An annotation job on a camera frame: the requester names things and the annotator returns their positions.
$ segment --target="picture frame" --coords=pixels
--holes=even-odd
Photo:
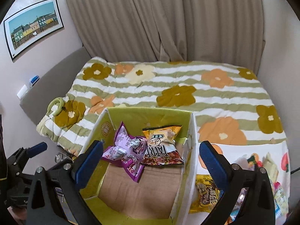
[[[43,0],[25,7],[5,19],[3,24],[13,62],[33,43],[64,27],[57,0]]]

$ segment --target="striped blanket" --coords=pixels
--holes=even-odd
[[[77,156],[105,107],[165,107],[196,114],[199,141],[225,145],[284,141],[276,109],[251,70],[229,64],[119,62],[92,58],[37,129]]]

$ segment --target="tatre chip bag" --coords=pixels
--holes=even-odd
[[[181,125],[170,125],[158,128],[143,129],[148,148],[142,164],[167,165],[183,164],[184,161],[175,147],[175,141]]]
[[[196,188],[198,198],[190,206],[189,213],[211,212],[218,202],[220,190],[217,189],[210,175],[197,174]]]

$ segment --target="snack bag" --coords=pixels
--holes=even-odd
[[[277,187],[277,190],[274,194],[274,204],[275,204],[276,219],[288,214],[289,212],[288,198],[286,197],[281,185]]]
[[[175,147],[175,141],[181,125],[170,125],[158,128],[143,129],[148,148],[142,164],[167,165],[183,164],[184,161]]]
[[[271,158],[271,154],[268,152],[265,156],[263,162],[263,167],[267,170],[267,173],[269,175],[269,178],[272,180],[273,183],[276,182],[279,171],[276,163]]]
[[[212,177],[207,174],[197,174],[196,188],[198,198],[190,206],[189,213],[211,212],[220,197],[220,190],[217,189]]]
[[[114,138],[115,146],[109,146],[102,155],[102,160],[108,161],[118,167],[138,182],[144,166],[141,165],[147,149],[147,139],[142,136],[133,137],[127,133],[122,122]]]
[[[238,196],[236,204],[234,205],[234,208],[233,208],[232,212],[230,213],[229,218],[231,221],[234,221],[236,219],[236,216],[238,215],[238,213],[242,207],[242,204],[244,202],[245,196],[247,194],[247,190],[248,190],[248,188],[241,189],[241,192],[240,192],[240,195]]]

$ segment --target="beige curtain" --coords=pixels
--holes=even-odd
[[[91,56],[107,61],[213,61],[257,73],[261,0],[66,0]]]

